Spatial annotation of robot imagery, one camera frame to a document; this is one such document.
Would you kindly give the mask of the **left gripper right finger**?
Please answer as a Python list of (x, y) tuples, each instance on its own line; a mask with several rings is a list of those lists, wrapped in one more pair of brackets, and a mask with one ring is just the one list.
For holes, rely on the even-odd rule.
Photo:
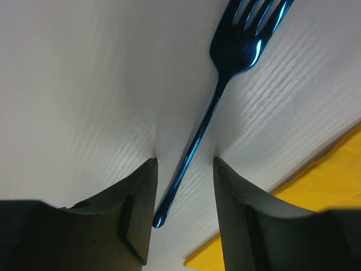
[(262, 190), (213, 161), (226, 270), (359, 270), (360, 210), (313, 212)]

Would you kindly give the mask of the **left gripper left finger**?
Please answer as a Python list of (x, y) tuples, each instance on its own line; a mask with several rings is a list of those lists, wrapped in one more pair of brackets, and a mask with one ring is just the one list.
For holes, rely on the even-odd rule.
[(1, 201), (2, 270), (141, 270), (147, 263), (158, 162), (71, 208)]

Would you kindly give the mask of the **yellow pikachu cloth placemat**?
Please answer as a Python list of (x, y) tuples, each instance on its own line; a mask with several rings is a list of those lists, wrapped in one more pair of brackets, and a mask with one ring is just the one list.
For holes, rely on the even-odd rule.
[[(269, 194), (313, 212), (337, 208), (360, 210), (360, 126)], [(196, 270), (226, 270), (220, 231), (187, 256), (184, 266)]]

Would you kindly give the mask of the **blue metallic fork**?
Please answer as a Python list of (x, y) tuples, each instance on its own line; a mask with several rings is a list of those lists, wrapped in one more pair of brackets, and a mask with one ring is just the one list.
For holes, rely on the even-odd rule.
[(248, 1), (240, 12), (243, 1), (230, 0), (210, 44), (210, 58), (216, 67), (218, 81), (214, 94), (200, 125), (182, 155), (171, 183), (153, 216), (152, 226), (163, 226), (188, 166), (213, 117), (226, 85), (236, 75), (254, 67), (266, 45), (293, 4), (293, 0), (281, 0), (273, 11), (272, 0)]

